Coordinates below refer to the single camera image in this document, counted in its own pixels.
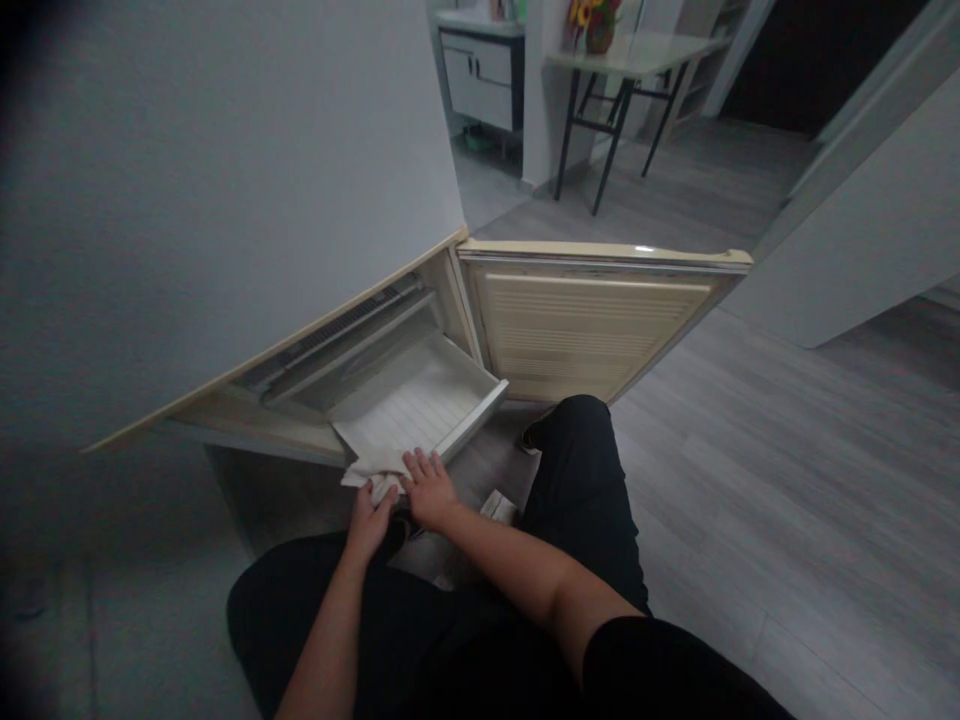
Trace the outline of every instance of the dark doorway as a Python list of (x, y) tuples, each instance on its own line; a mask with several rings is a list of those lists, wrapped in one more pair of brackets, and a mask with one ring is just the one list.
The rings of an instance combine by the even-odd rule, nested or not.
[(776, 0), (720, 111), (817, 135), (926, 0)]

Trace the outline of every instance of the shoe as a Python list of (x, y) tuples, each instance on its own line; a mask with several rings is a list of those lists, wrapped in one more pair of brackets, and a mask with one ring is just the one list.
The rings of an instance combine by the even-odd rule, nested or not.
[(529, 425), (527, 425), (527, 426), (523, 429), (523, 432), (520, 433), (520, 437), (517, 438), (517, 448), (518, 448), (521, 452), (525, 452), (527, 455), (539, 455), (539, 454), (540, 454), (540, 450), (533, 444), (533, 441), (530, 440), (530, 429), (531, 429), (534, 425), (536, 425), (538, 422), (540, 422), (541, 420), (545, 419), (545, 418), (546, 418), (550, 413), (552, 413), (553, 411), (554, 411), (554, 408), (550, 408), (550, 409), (547, 410), (545, 413), (543, 413), (543, 415), (541, 415), (540, 417), (538, 417), (536, 420), (534, 420), (532, 423), (530, 423)]

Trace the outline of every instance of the cabinet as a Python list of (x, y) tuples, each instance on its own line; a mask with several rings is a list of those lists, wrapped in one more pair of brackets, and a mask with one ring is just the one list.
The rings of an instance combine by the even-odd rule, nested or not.
[(524, 39), (441, 28), (450, 104), (503, 130), (523, 127)]
[(736, 250), (454, 237), (156, 427), (333, 465), (365, 446), (446, 461), (504, 398), (614, 401), (751, 264)]

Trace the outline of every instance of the vent grille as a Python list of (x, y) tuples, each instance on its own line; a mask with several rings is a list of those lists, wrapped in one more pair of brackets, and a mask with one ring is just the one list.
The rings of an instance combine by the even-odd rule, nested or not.
[(293, 367), (296, 367), (308, 357), (317, 352), (324, 345), (340, 337), (352, 328), (360, 325), (373, 315), (398, 302), (401, 298), (419, 289), (420, 283), (413, 275), (408, 275), (398, 282), (384, 288), (373, 297), (364, 300), (352, 310), (333, 320), (323, 327), (302, 338), (265, 360), (255, 368), (247, 370), (234, 382), (240, 387), (260, 395), (270, 389), (270, 386)]

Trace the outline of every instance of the hand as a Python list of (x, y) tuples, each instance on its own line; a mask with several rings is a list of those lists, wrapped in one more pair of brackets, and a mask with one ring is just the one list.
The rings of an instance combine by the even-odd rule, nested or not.
[(403, 464), (412, 478), (400, 478), (400, 483), (410, 496), (413, 519), (427, 530), (440, 531), (444, 519), (460, 506), (440, 456), (434, 452), (427, 459), (423, 450), (417, 448), (415, 453), (403, 454)]
[(367, 484), (357, 491), (357, 499), (353, 503), (353, 517), (350, 518), (350, 530), (347, 532), (347, 547), (343, 551), (344, 558), (366, 567), (387, 534), (390, 508), (397, 501), (397, 492), (396, 486), (390, 488), (380, 505), (374, 509), (373, 483), (367, 481)]

